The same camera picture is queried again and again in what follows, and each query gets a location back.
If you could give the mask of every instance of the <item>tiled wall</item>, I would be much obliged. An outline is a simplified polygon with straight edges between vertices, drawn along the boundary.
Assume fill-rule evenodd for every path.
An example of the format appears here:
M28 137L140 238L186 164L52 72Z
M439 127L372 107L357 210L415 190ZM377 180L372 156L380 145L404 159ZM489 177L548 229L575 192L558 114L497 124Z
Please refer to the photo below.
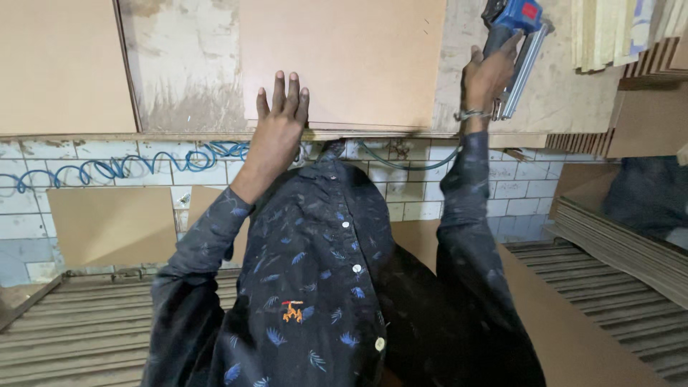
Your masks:
M433 165L449 156L456 140L392 139L367 140L366 144L385 160L400 165ZM322 143L304 142L306 157L299 165L314 160ZM81 165L86 160L100 160L108 165L110 158L136 154L152 158L159 151L167 151L183 165L190 150L202 150L201 144L177 141L23 141L0 142L0 174L20 176L32 169L55 172L65 165ZM500 242L545 239L542 225L552 203L557 179L566 162L594 162L588 155L552 153L524 149L531 159L519 162L500 151L490 151L490 199L488 223ZM449 164L431 171L403 171L374 160L372 156L349 140L345 159L361 168L387 200L392 221L430 220L442 213L440 180ZM213 168L202 172L178 171L170 160L159 159L155 174L139 161L129 161L128 178L109 180L94 171L92 164L86 171L92 176L88 187L146 187L171 188L171 200L178 232L186 232L189 204L180 202L191 185L225 188L243 165L238 158L224 158ZM81 188L83 185L75 169L59 174L63 187ZM15 182L0 177L0 286L26 282L44 282L63 269L62 256L56 245L56 233L45 190L52 186L46 174L32 174L25 179L33 189L19 194ZM116 268L88 268L88 273L106 273Z

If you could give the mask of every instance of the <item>man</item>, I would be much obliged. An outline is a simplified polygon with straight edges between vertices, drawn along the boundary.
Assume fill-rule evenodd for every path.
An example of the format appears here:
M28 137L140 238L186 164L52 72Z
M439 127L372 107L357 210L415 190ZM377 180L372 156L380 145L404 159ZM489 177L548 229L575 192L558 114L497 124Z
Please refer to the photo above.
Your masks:
M437 277L392 239L383 197L333 143L285 172L308 117L309 91L277 72L232 185L177 244L155 279L143 386L544 386L486 222L483 112L513 73L515 36L464 69L463 150L442 180ZM251 215L237 301L214 280Z

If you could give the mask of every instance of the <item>bracelet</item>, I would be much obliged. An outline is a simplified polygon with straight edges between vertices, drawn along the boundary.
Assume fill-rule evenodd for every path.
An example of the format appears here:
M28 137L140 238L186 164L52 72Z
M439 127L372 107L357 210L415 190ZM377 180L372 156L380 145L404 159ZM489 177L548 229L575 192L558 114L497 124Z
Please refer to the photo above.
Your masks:
M481 110L463 110L461 109L460 112L454 113L454 119L458 122L466 121L470 117L479 117L479 118L484 118L484 117L489 117L492 116L492 114L485 113Z

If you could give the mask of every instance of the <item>blue nail gun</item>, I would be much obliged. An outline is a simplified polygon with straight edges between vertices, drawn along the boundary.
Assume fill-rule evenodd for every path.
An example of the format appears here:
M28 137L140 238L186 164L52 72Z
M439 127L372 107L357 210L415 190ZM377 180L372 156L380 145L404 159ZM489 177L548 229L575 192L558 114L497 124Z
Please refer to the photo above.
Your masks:
M482 51L485 58L499 50L518 30L526 35L514 75L504 92L495 99L493 121L506 120L513 116L542 42L554 28L542 19L542 7L534 0L488 0L481 17L490 30Z

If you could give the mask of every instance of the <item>shirt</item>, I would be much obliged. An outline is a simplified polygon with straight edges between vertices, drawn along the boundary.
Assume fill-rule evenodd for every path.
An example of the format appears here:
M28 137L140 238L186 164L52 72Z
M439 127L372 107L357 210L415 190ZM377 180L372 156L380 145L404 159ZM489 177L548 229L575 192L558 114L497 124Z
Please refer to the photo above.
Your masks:
M440 187L437 275L391 236L379 190L325 152L254 206L226 189L153 282L143 386L544 386L486 222L488 136ZM237 300L214 277L251 216Z

